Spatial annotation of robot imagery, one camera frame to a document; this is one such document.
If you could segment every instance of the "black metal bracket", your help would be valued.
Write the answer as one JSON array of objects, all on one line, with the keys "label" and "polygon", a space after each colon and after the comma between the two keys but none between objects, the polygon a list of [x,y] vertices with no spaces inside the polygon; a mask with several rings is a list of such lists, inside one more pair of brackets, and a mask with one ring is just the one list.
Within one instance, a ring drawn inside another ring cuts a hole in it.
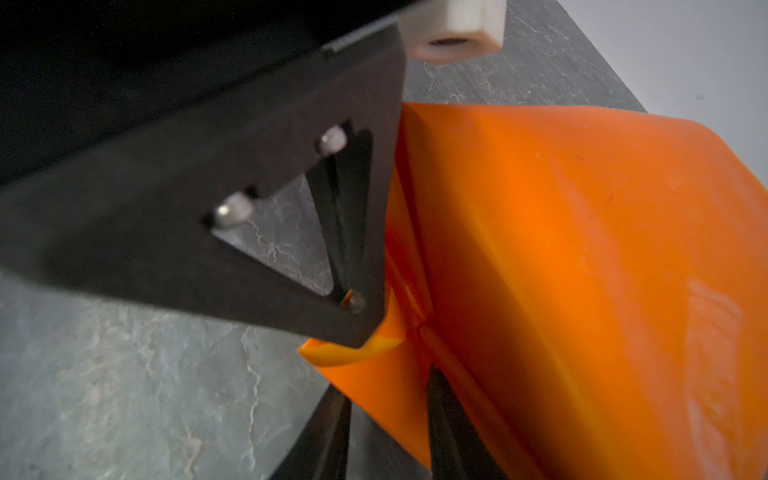
[{"label": "black metal bracket", "polygon": [[343,480],[352,403],[333,385],[270,480]]},{"label": "black metal bracket", "polygon": [[427,381],[429,450],[436,480],[508,480],[483,445],[445,375],[432,366]]},{"label": "black metal bracket", "polygon": [[[385,311],[384,223],[405,64],[390,26],[5,184],[0,265],[68,289],[361,346]],[[315,141],[337,124],[354,135],[321,160]],[[307,172],[334,272],[330,296],[222,244],[201,221],[235,191],[268,197]],[[364,307],[339,304],[349,290]]]}]

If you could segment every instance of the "white plastic block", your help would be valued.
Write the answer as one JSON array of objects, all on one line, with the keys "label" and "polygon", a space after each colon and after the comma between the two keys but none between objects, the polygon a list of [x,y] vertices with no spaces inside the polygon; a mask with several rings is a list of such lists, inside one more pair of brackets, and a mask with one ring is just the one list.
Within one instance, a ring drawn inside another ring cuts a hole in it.
[{"label": "white plastic block", "polygon": [[436,64],[498,51],[506,0],[424,0],[401,11],[400,34],[410,58]]}]

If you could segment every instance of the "screw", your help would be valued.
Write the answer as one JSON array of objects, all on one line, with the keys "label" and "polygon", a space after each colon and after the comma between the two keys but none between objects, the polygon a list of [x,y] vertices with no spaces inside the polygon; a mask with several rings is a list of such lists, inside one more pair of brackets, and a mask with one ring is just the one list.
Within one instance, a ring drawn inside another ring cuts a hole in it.
[{"label": "screw", "polygon": [[366,308],[366,298],[356,290],[350,290],[340,303],[341,307],[352,313],[360,313]]},{"label": "screw", "polygon": [[255,207],[243,192],[235,192],[214,210],[214,221],[219,228],[230,228],[248,220]]},{"label": "screw", "polygon": [[317,153],[322,157],[338,154],[346,147],[346,133],[339,125],[333,125],[317,141]]}]

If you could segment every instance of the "fold in orange material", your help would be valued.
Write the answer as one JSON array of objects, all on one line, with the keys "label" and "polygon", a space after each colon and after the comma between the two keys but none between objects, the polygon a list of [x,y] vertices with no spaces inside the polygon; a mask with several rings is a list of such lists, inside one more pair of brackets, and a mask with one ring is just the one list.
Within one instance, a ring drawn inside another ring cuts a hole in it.
[{"label": "fold in orange material", "polygon": [[510,478],[762,478],[768,193],[714,133],[405,104],[385,322],[300,353],[429,466],[435,363]]}]

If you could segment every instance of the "marble texture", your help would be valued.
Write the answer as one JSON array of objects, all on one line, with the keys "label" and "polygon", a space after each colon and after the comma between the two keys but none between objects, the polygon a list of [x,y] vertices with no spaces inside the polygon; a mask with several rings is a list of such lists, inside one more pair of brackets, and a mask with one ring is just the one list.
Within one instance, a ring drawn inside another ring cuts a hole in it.
[{"label": "marble texture", "polygon": [[[510,0],[505,35],[495,55],[411,63],[405,99],[641,110],[555,0]],[[299,179],[220,237],[324,291],[319,225],[297,227],[313,221],[307,194]],[[295,353],[302,341],[0,272],[0,476],[267,478],[327,386]],[[429,473],[355,408],[348,478]]]}]

